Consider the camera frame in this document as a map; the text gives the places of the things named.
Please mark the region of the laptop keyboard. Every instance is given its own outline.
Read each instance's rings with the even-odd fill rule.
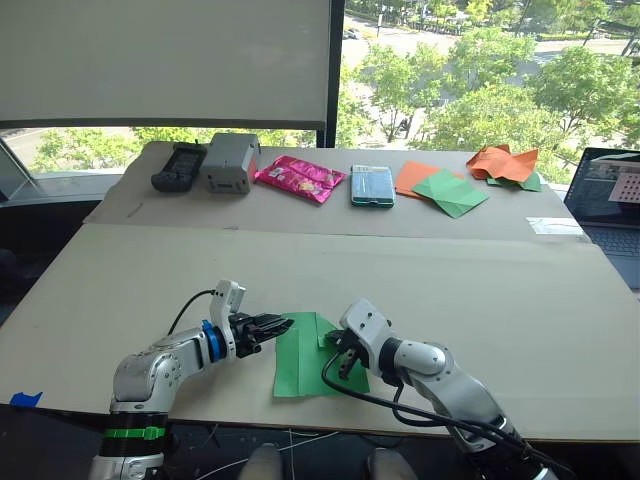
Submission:
[[[600,228],[585,228],[584,230],[593,243],[600,245],[604,253],[640,257],[640,231],[616,231]]]

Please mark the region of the orange paper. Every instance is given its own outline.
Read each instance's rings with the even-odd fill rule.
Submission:
[[[405,162],[396,177],[396,192],[401,195],[413,198],[424,198],[411,189],[422,182],[425,178],[442,170],[440,167],[433,167],[418,162]],[[459,173],[454,173],[456,177],[463,178]]]
[[[509,145],[486,147],[467,162],[467,168],[474,178],[506,178],[514,182],[524,182],[533,173],[538,160],[538,150],[512,155]]]

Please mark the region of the green paper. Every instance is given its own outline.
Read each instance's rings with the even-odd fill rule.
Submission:
[[[476,190],[466,180],[444,169],[425,178],[412,190],[423,197],[431,198],[453,218],[464,215],[489,198],[486,193]]]
[[[533,172],[531,175],[529,175],[529,178],[527,178],[524,182],[515,182],[513,180],[509,180],[504,177],[500,177],[500,178],[487,177],[487,183],[489,185],[499,185],[501,187],[518,187],[519,186],[523,190],[529,190],[531,192],[542,191],[542,186],[540,185],[540,176],[536,172]]]
[[[298,396],[299,332],[291,327],[286,335],[276,338],[276,379],[273,385],[274,397]]]
[[[328,342],[320,346],[324,332],[336,330],[327,320],[315,312],[284,313],[295,323],[284,335],[276,339],[276,376],[273,395],[275,397],[303,397],[306,395],[338,395],[322,381],[322,368],[335,350]],[[340,363],[329,370],[329,378],[358,392],[369,392],[367,373],[358,362],[344,381],[338,377]]]
[[[518,182],[518,184],[523,188],[523,190],[529,190],[531,192],[541,192],[542,185],[540,185],[540,175],[538,172],[533,172],[529,175],[524,182]]]

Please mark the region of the black wire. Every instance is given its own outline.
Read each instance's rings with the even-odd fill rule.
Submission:
[[[400,400],[400,395],[402,395],[402,390],[404,390],[404,384],[401,383],[398,389],[396,390],[396,394],[393,396],[393,402],[398,403]],[[404,423],[405,425],[411,425],[412,427],[443,427],[444,424],[440,422],[435,422],[433,420],[414,420],[412,418],[403,417],[400,415],[400,412],[397,408],[392,408],[393,416],[396,417],[400,423]]]
[[[167,335],[171,335],[173,333],[173,331],[176,329],[176,326],[178,325],[178,322],[180,321],[180,317],[182,317],[182,314],[184,314],[185,310],[189,308],[189,305],[191,305],[196,298],[206,294],[213,295],[214,293],[215,290],[202,290],[201,292],[198,292],[193,297],[191,297],[187,301],[187,303],[184,304],[184,307],[182,307],[182,310],[180,310],[180,313],[178,313],[178,316],[171,324],[171,328],[169,328],[169,333],[167,333]]]
[[[496,427],[484,422],[476,422],[476,421],[461,421],[456,420],[451,417],[447,417],[444,415],[438,415],[436,413],[427,412],[426,410],[421,410],[419,408],[412,407],[410,405],[404,405],[402,403],[398,403],[397,401],[390,401],[386,398],[375,397],[373,395],[369,395],[367,393],[360,393],[355,390],[352,390],[348,387],[335,383],[327,376],[329,368],[335,363],[335,361],[340,356],[340,353],[337,352],[329,359],[329,361],[322,368],[322,380],[329,385],[334,390],[337,390],[345,395],[349,395],[350,397],[357,398],[358,400],[363,400],[365,402],[373,403],[374,405],[379,405],[381,407],[387,407],[391,410],[400,410],[405,413],[410,413],[411,415],[415,415],[417,417],[428,418],[430,420],[434,420],[436,422],[441,423],[444,426],[448,427],[456,427],[461,430],[467,431],[469,433],[474,433],[479,437],[485,438],[496,445],[500,445],[504,448],[507,448],[511,451],[514,451],[519,454],[526,454],[529,458],[535,459],[546,465],[548,467],[555,467],[558,470],[562,470],[567,474],[571,475],[572,478],[577,478],[573,470],[566,465],[563,465],[555,460],[552,460],[547,455],[538,450],[532,448],[528,443],[518,440],[517,438],[500,431],[497,433]]]

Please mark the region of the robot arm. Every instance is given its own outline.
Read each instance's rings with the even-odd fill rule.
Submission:
[[[504,447],[496,431],[521,441],[519,434],[486,387],[458,367],[447,347],[397,338],[391,322],[365,299],[345,312],[340,325],[344,331],[335,340],[338,351],[346,354],[339,368],[342,378],[360,359],[386,383],[414,387],[432,403],[437,414],[472,425],[490,425],[493,437],[447,425],[458,447],[469,454],[485,478],[557,479],[540,462]]]
[[[167,415],[182,382],[213,363],[260,352],[262,342],[293,324],[280,315],[239,313],[244,293],[236,282],[221,281],[212,291],[212,323],[166,336],[120,363],[109,428],[90,480],[154,478],[164,461]]]

